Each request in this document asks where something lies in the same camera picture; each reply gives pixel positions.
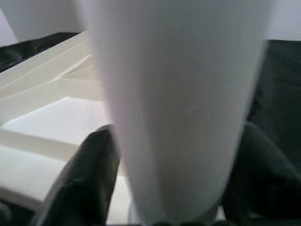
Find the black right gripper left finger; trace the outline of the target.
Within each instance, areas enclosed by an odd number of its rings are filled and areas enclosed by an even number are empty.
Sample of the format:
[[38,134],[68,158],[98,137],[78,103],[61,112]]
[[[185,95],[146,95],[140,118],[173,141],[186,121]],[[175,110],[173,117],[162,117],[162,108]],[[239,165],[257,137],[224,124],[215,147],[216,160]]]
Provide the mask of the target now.
[[48,192],[31,226],[104,226],[120,155],[113,126],[89,134]]

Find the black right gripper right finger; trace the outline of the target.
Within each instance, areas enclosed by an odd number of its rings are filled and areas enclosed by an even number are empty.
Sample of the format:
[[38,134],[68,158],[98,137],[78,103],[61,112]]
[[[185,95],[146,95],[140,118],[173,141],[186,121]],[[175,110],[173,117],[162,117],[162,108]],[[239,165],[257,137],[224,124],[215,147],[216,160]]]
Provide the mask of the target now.
[[301,224],[301,174],[250,122],[241,136],[222,206],[235,226]]

